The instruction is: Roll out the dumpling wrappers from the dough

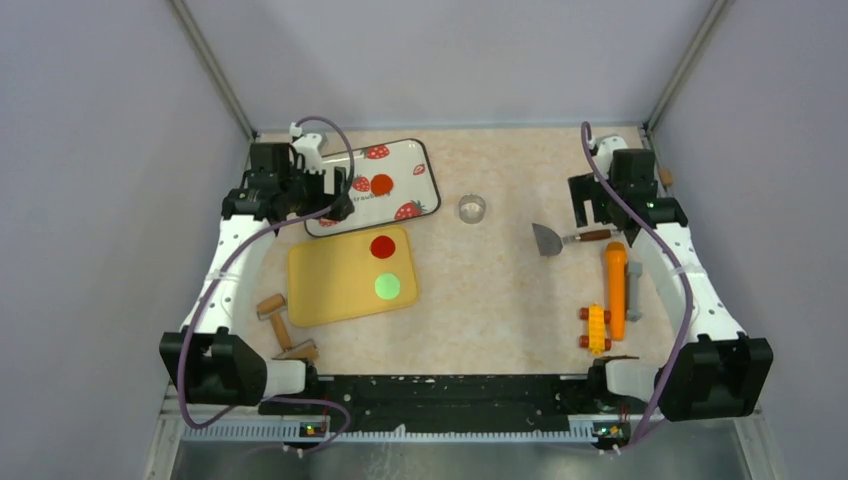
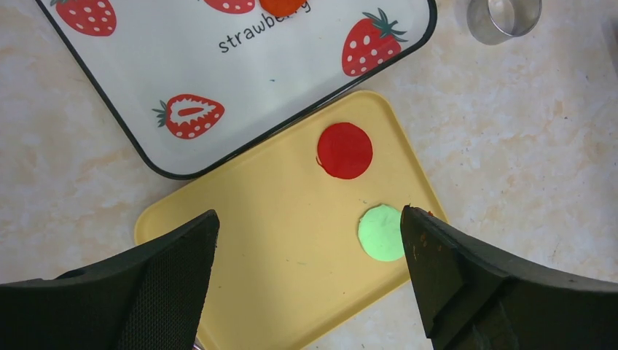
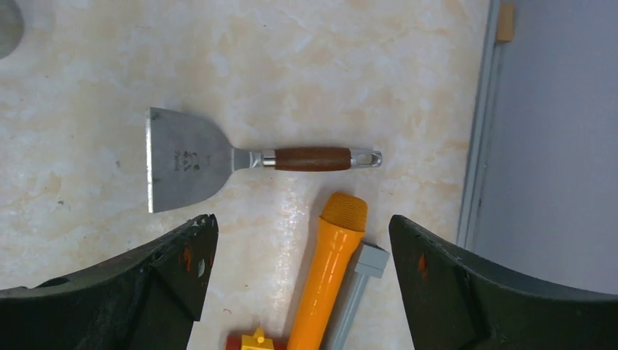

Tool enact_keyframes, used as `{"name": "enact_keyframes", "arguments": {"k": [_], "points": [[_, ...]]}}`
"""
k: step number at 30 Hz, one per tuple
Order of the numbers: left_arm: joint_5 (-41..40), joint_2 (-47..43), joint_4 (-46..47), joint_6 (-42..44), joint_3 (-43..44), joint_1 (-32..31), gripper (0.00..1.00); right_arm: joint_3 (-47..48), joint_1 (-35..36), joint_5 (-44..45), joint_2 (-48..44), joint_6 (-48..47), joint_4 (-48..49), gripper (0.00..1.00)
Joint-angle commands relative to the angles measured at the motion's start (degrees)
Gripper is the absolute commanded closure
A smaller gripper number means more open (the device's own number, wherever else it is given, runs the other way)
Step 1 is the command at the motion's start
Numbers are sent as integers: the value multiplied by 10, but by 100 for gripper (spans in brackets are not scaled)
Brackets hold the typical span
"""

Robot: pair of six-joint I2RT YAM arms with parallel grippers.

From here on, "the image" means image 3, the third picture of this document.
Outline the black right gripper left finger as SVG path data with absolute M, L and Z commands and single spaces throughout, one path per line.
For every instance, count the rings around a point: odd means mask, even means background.
M 37 287 L 1 291 L 3 349 L 185 349 L 201 318 L 213 214 Z

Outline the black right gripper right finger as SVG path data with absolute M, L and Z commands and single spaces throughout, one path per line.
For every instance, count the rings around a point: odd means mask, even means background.
M 416 349 L 615 349 L 617 296 L 534 278 L 395 215 L 391 251 Z

